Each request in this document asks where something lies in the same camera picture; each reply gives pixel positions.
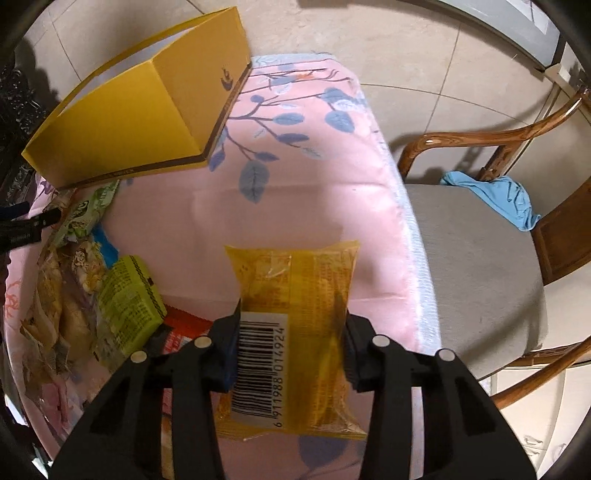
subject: green snack package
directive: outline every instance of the green snack package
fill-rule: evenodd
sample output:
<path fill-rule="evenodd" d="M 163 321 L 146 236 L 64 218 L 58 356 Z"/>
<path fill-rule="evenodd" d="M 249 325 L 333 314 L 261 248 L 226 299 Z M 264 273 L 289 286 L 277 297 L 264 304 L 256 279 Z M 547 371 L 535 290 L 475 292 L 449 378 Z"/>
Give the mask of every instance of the green snack package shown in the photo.
<path fill-rule="evenodd" d="M 147 267 L 135 255 L 113 264 L 97 305 L 95 355 L 112 372 L 144 346 L 167 313 Z"/>
<path fill-rule="evenodd" d="M 56 248 L 60 248 L 68 242 L 77 242 L 88 236 L 93 227 L 99 223 L 106 208 L 113 200 L 118 186 L 119 180 L 113 181 L 97 188 L 87 198 L 78 203 L 68 213 L 64 222 L 56 230 L 55 235 L 49 240 L 49 243 Z"/>

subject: open cardboard box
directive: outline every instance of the open cardboard box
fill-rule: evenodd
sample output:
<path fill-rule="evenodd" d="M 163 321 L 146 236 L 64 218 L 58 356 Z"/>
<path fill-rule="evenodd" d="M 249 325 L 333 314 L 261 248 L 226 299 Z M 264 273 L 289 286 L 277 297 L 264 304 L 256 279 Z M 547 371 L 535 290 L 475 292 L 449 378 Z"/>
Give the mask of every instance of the open cardboard box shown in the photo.
<path fill-rule="evenodd" d="M 58 189 L 204 166 L 250 70 L 235 7 L 194 18 L 98 68 L 22 154 Z"/>

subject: white barcode label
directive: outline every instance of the white barcode label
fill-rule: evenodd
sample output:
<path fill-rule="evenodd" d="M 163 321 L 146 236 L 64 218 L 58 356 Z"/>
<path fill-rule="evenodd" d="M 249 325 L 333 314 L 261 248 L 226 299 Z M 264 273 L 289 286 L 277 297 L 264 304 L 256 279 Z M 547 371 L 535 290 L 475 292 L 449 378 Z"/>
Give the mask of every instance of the white barcode label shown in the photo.
<path fill-rule="evenodd" d="M 234 420 L 269 429 L 283 427 L 287 335 L 284 313 L 241 313 Z"/>

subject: wooden chair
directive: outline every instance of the wooden chair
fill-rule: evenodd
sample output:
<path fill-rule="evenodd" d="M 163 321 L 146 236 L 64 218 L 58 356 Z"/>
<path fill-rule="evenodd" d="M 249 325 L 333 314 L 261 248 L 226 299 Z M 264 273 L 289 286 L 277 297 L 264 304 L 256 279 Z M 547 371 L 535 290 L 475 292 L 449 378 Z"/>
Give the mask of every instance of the wooden chair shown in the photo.
<path fill-rule="evenodd" d="M 556 113 L 516 130 L 422 135 L 402 152 L 400 174 L 405 179 L 415 158 L 430 148 L 495 145 L 476 178 L 493 180 L 523 142 L 557 127 L 582 104 L 591 106 L 590 96 L 591 89 L 583 87 Z M 591 177 L 531 233 L 519 231 L 468 189 L 408 184 L 407 191 L 431 269 L 443 346 L 454 349 L 478 378 L 520 357 L 517 362 L 525 364 L 552 360 L 495 395 L 499 408 L 591 350 L 589 337 L 558 351 L 530 353 L 540 347 L 547 324 L 543 286 L 591 260 Z"/>

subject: chair seat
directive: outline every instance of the chair seat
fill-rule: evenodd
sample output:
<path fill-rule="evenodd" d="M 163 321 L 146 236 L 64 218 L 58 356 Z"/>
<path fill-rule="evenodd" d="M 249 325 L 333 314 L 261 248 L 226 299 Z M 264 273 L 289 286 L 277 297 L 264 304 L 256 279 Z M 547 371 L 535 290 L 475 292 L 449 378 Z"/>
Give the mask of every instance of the chair seat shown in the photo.
<path fill-rule="evenodd" d="M 435 288 L 443 346 L 483 378 L 535 349 L 547 331 L 531 234 L 470 190 L 407 185 Z"/>

